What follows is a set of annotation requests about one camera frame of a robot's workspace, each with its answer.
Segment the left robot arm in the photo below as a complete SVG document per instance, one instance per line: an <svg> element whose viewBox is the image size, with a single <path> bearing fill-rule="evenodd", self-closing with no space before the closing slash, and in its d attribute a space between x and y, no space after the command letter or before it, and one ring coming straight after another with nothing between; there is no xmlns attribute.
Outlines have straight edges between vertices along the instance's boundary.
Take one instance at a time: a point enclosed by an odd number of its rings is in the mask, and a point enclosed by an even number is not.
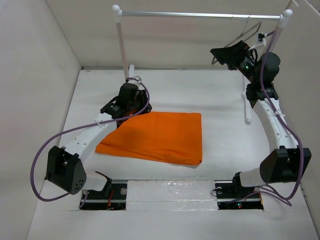
<svg viewBox="0 0 320 240"><path fill-rule="evenodd" d="M151 110L147 88L140 89L138 84L125 82L118 95L100 109L83 132L66 145L49 150L46 179L70 195L93 190L98 197L107 198L112 191L109 184L112 180L102 173L87 173L83 164L108 134L126 120Z"/></svg>

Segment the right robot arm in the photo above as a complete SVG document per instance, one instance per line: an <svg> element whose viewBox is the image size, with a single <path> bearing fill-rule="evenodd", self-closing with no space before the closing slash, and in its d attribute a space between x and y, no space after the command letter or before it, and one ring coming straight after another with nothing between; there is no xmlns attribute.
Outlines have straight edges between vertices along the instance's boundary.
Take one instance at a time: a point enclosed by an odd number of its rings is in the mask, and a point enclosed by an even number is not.
<svg viewBox="0 0 320 240"><path fill-rule="evenodd" d="M256 49L242 40L229 47L213 48L210 53L221 65L240 71L249 80L245 97L260 119L270 148L259 167L234 175L232 193L243 197L249 190L267 184L299 185L312 154L289 128L280 109L273 80L280 71L281 59L273 52L258 57Z"/></svg>

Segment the grey clothes hanger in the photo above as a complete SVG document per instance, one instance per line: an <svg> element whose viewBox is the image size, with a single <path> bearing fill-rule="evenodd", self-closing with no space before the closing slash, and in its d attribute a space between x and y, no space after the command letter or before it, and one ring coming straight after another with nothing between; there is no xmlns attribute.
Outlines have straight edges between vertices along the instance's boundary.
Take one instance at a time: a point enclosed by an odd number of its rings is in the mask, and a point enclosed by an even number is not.
<svg viewBox="0 0 320 240"><path fill-rule="evenodd" d="M234 40L229 42L227 45L225 45L224 48L230 47L241 40L246 42L247 40L249 40L255 34L258 33L258 31L261 28L261 25L262 25L262 21L259 21L258 23L256 23L255 25L253 25L252 27L250 27L248 29L246 29L246 27L244 27L244 30L242 31L242 33L239 36L237 36Z"/></svg>

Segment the orange trousers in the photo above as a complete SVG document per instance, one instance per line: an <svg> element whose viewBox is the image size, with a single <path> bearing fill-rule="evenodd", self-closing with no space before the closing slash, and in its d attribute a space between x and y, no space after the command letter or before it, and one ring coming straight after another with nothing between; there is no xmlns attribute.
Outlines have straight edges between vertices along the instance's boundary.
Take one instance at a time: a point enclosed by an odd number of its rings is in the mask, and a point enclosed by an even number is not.
<svg viewBox="0 0 320 240"><path fill-rule="evenodd" d="M96 153L176 165L203 161L202 115L150 112L132 117L108 134Z"/></svg>

